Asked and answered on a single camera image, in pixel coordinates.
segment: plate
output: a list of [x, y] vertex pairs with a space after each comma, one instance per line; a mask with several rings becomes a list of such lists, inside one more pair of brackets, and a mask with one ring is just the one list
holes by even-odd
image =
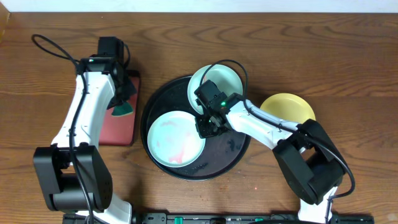
[[311, 106], [301, 97], [290, 93], [278, 93], [266, 99], [260, 109], [278, 118], [300, 124], [308, 119], [315, 120]]
[[[193, 74], [188, 84], [188, 101], [192, 108], [199, 114], [203, 114], [203, 108], [196, 103], [197, 96], [194, 94], [195, 90], [199, 87], [200, 79], [204, 72], [211, 65], [204, 66]], [[211, 80], [214, 82], [220, 91], [223, 91], [226, 96], [232, 93], [243, 94], [242, 81], [238, 74], [231, 68], [225, 65], [215, 65], [206, 74], [203, 82]]]
[[158, 117], [148, 132], [148, 148], [159, 163], [183, 167], [197, 159], [205, 148], [199, 138], [195, 117], [184, 111], [171, 111]]

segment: black tray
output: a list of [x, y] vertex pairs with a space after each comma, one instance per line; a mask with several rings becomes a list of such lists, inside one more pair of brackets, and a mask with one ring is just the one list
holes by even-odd
[[243, 157], [250, 143], [250, 136], [236, 131], [206, 139], [205, 148], [198, 159], [184, 167], [167, 167], [157, 162], [149, 152], [147, 136], [152, 123], [170, 111], [199, 114], [191, 107], [187, 89], [191, 76], [178, 78], [157, 90], [144, 108], [141, 119], [141, 138], [152, 161], [164, 172], [185, 180], [206, 180], [217, 177], [234, 167]]

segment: green object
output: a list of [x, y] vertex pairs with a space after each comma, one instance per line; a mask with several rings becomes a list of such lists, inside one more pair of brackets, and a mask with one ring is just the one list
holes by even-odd
[[182, 224], [182, 217], [175, 217], [174, 218], [174, 224]]
[[113, 108], [112, 116], [125, 116], [132, 114], [132, 112], [132, 106], [128, 102], [124, 102], [122, 105]]

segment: wooden tabletop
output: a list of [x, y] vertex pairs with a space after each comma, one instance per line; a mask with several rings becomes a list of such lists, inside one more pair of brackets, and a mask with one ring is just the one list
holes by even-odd
[[[96, 53], [114, 35], [142, 75], [138, 119], [156, 89], [204, 65], [230, 58], [249, 72], [249, 99], [275, 93], [307, 100], [356, 178], [339, 213], [398, 222], [397, 14], [12, 13], [0, 44], [0, 222], [60, 223], [50, 212], [32, 164], [61, 128], [75, 89], [73, 65], [39, 50], [34, 33], [75, 58]], [[114, 191], [140, 211], [256, 213], [299, 210], [268, 148], [252, 140], [228, 173], [192, 182], [169, 176], [132, 147], [99, 151]], [[349, 187], [348, 178], [338, 192]]]

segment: green sponge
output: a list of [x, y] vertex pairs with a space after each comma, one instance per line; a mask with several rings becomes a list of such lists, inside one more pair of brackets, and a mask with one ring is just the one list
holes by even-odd
[[122, 105], [113, 108], [112, 116], [125, 116], [132, 114], [132, 112], [132, 106], [128, 102], [124, 102]]

